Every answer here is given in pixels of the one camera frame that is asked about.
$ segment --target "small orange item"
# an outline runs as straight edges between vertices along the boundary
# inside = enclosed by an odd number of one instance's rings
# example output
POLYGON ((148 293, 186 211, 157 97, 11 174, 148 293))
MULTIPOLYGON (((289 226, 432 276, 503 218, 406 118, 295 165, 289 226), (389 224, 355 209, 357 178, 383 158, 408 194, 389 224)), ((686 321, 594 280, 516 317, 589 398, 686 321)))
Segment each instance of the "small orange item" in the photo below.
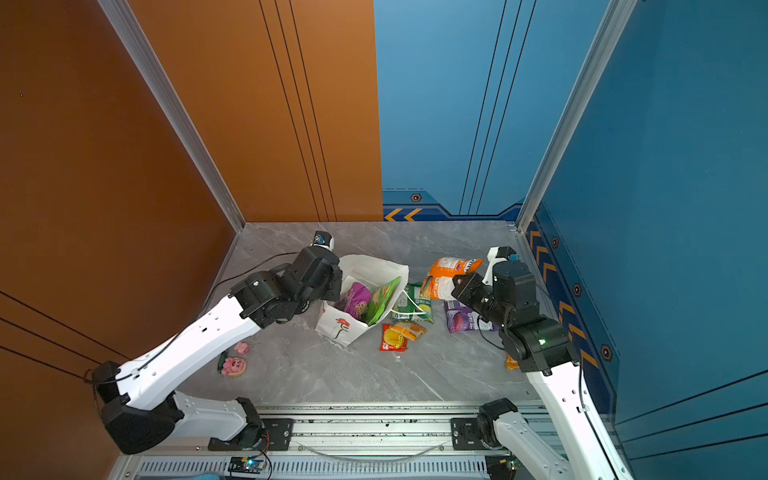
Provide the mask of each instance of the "small orange item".
POLYGON ((512 357, 509 356, 509 354, 507 354, 507 370, 514 370, 519 368, 520 366, 518 365, 518 363, 514 361, 512 357))
POLYGON ((482 258, 462 260, 454 257, 438 259, 429 269, 429 275, 422 283, 419 296, 433 300, 455 300, 451 295, 453 291, 453 277, 472 273, 482 265, 482 258))
POLYGON ((427 333, 426 328, 416 325, 414 322, 397 322, 395 325, 391 326, 390 329, 411 341, 415 341, 420 335, 427 333))

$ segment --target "orange wall panel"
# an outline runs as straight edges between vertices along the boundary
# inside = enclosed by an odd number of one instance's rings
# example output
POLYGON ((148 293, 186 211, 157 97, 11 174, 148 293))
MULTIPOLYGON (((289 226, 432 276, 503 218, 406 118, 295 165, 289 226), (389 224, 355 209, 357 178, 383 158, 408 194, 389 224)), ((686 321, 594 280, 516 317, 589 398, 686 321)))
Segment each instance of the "orange wall panel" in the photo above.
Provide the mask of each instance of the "orange wall panel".
MULTIPOLYGON (((97 2, 0 2, 0 290, 131 358, 194 318, 233 239, 97 2)), ((125 357, 0 296, 0 346, 125 357)), ((101 478, 91 389, 0 349, 0 478, 101 478)))
POLYGON ((381 220, 373 1, 279 0, 278 5, 281 11, 293 6, 337 218, 381 220))
POLYGON ((372 0, 130 5, 246 220, 381 219, 372 0))

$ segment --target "purple snack bag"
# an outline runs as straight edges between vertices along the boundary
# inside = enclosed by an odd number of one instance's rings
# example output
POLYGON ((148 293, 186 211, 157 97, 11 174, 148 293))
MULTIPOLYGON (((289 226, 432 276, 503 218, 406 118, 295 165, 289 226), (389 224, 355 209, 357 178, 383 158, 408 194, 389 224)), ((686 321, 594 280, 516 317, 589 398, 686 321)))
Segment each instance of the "purple snack bag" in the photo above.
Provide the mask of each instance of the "purple snack bag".
MULTIPOLYGON (((450 333, 466 332, 478 329, 479 314, 458 300, 445 301, 445 316, 448 318, 448 331, 450 333)), ((498 327, 493 323, 480 320, 480 328, 496 331, 498 327)))
POLYGON ((335 307, 351 315, 355 320, 361 319, 371 301, 371 292, 360 282, 355 282, 345 293, 335 307))

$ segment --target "pink toy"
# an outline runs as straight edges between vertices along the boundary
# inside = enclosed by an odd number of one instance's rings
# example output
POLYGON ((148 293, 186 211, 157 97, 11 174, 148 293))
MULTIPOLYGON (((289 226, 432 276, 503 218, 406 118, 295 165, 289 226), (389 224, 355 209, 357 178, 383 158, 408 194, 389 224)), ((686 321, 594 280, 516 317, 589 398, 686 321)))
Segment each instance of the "pink toy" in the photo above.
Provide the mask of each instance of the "pink toy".
POLYGON ((245 355, 249 351, 250 345, 245 342, 238 342, 237 345, 235 345, 235 352, 238 352, 240 355, 245 355))
POLYGON ((221 374, 224 376, 241 376, 245 373, 245 367, 245 360, 237 356, 229 356, 224 360, 224 367, 221 369, 221 374))

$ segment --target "orange snack bag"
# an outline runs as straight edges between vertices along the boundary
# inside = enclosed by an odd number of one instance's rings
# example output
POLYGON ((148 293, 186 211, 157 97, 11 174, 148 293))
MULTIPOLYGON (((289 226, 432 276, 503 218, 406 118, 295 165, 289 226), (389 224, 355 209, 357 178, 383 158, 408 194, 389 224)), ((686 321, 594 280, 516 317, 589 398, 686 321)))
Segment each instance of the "orange snack bag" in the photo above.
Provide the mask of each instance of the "orange snack bag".
POLYGON ((482 265, 482 258, 462 260, 454 257, 438 259, 422 283, 420 296, 433 300, 456 300, 451 295, 453 277, 472 273, 482 265))

